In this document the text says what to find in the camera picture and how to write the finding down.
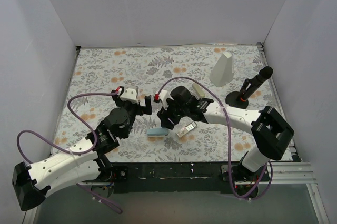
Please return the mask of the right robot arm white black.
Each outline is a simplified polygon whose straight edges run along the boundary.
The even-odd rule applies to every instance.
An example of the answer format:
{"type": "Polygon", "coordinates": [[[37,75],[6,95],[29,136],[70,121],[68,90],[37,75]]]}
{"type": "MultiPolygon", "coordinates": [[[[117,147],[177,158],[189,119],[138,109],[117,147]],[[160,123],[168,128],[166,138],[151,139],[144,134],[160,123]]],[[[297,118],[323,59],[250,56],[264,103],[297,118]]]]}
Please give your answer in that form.
{"type": "Polygon", "coordinates": [[[243,180],[253,179],[269,160],[281,160],[294,136],[293,128],[270,106],[262,110],[223,107],[212,99],[196,98],[184,86],[171,92],[162,90],[155,94],[154,101],[162,104],[157,116],[163,128],[173,129],[181,118],[188,117],[195,122],[225,125],[251,134],[256,146],[237,166],[243,180]]]}

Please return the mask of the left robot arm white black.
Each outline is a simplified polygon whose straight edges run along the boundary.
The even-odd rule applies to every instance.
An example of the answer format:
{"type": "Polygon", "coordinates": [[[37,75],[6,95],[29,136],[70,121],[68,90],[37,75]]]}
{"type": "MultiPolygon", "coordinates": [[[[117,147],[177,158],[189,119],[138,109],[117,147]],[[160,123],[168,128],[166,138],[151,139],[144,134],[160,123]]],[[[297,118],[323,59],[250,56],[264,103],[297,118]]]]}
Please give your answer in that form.
{"type": "Polygon", "coordinates": [[[106,153],[119,146],[118,140],[129,137],[136,116],[151,115],[151,97],[142,106],[135,90],[115,90],[109,94],[116,108],[96,129],[67,149],[39,162],[25,159],[14,167],[12,185],[22,211],[31,210],[50,196],[73,184],[98,179],[108,181],[113,176],[106,153]]]}

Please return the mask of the white staple box sleeve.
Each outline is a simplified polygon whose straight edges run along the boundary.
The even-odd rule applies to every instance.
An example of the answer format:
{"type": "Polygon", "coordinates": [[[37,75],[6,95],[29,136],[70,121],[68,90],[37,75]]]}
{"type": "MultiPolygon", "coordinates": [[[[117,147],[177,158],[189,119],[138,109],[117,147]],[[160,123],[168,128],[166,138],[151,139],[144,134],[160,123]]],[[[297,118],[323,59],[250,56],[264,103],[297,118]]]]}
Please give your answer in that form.
{"type": "Polygon", "coordinates": [[[179,131],[177,131],[176,134],[179,138],[181,138],[181,137],[185,136],[188,132],[189,132],[189,130],[187,128],[182,128],[179,131]]]}

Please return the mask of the staple tray with staples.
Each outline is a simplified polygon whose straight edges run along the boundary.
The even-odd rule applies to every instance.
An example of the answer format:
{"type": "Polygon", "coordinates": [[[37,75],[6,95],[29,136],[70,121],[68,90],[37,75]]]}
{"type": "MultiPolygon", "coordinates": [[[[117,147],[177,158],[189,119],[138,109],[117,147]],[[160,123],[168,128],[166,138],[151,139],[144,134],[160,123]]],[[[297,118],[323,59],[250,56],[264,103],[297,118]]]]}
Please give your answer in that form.
{"type": "Polygon", "coordinates": [[[195,128],[197,127],[197,124],[195,122],[192,122],[190,124],[188,124],[185,128],[188,132],[193,131],[195,128]]]}

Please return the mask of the beige stapler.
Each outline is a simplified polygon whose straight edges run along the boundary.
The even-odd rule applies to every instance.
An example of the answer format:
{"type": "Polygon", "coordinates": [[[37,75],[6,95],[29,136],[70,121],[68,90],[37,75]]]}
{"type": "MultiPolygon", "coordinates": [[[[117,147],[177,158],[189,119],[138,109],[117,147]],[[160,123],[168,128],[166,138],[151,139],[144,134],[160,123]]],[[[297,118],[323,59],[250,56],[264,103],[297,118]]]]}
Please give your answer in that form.
{"type": "Polygon", "coordinates": [[[193,89],[194,95],[197,99],[205,98],[205,92],[199,84],[193,83],[192,89],[193,89]]]}

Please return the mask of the light blue stapler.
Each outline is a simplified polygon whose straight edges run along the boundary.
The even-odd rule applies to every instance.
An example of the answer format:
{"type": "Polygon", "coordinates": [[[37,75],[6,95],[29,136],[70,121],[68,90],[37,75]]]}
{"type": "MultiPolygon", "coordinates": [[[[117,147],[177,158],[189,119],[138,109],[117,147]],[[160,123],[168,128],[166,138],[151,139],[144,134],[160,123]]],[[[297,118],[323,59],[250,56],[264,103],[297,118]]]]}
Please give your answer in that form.
{"type": "Polygon", "coordinates": [[[166,128],[151,128],[147,130],[146,134],[148,137],[165,137],[169,132],[166,128]]]}

